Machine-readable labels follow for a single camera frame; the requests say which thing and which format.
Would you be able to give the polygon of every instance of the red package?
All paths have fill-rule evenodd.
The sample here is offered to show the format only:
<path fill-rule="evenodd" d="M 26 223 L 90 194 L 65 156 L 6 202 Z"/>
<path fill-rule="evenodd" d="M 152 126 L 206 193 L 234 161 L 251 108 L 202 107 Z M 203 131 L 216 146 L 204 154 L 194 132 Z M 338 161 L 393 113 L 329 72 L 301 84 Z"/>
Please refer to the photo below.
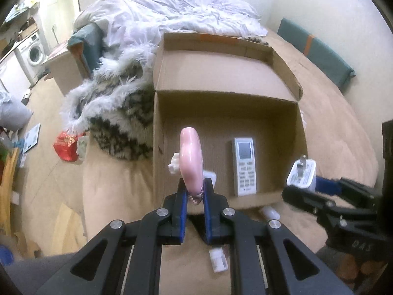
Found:
<path fill-rule="evenodd" d="M 86 133 L 70 136 L 67 132 L 61 132 L 53 144 L 58 156 L 64 161 L 75 162 L 78 159 L 78 154 L 76 154 L 78 137 L 84 135 Z"/>

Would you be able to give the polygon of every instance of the cardboard box flap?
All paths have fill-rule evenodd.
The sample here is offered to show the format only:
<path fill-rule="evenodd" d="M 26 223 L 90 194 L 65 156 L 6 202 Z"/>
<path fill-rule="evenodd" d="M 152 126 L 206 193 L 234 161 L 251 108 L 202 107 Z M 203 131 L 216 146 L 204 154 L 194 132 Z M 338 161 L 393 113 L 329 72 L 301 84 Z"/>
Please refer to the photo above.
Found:
<path fill-rule="evenodd" d="M 165 33 L 153 71 L 157 91 L 217 91 L 299 101 L 303 90 L 273 48 L 238 38 Z"/>

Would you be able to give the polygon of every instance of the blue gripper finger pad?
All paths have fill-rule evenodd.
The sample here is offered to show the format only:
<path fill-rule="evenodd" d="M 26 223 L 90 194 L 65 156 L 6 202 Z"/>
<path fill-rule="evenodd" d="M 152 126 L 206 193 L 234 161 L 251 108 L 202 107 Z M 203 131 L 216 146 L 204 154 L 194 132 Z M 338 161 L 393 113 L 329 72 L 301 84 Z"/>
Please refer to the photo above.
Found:
<path fill-rule="evenodd" d="M 182 211 L 180 213 L 180 242 L 184 242 L 185 236 L 185 222 L 187 220 L 187 193 L 186 191 L 182 194 Z"/>
<path fill-rule="evenodd" d="M 337 181 L 328 180 L 324 177 L 317 176 L 315 183 L 315 191 L 333 196 L 340 195 L 342 190 Z"/>
<path fill-rule="evenodd" d="M 210 208 L 208 195 L 203 194 L 203 207 L 205 211 L 205 230 L 206 230 L 206 240 L 208 243 L 211 242 L 212 231 L 211 231 L 211 218 L 210 218 Z"/>

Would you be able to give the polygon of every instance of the washing machine door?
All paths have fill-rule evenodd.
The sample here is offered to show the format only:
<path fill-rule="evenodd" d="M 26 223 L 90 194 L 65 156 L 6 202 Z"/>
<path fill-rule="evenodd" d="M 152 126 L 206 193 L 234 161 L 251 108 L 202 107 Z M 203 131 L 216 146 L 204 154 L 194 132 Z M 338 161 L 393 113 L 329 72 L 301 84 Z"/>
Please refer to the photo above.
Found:
<path fill-rule="evenodd" d="M 45 54 L 44 48 L 41 43 L 36 42 L 33 43 L 29 47 L 27 61 L 31 66 L 36 66 L 42 64 L 44 62 Z"/>

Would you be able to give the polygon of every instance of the washing machine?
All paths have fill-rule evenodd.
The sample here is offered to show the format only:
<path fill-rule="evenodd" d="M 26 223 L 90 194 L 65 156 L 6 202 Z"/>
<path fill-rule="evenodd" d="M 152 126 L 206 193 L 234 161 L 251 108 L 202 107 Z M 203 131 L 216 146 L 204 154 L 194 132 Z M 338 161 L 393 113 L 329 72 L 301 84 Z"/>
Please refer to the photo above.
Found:
<path fill-rule="evenodd" d="M 15 49 L 15 55 L 25 72 L 31 85 L 35 85 L 45 67 L 42 65 L 48 58 L 44 53 L 44 47 L 40 43 L 38 32 L 29 36 Z"/>

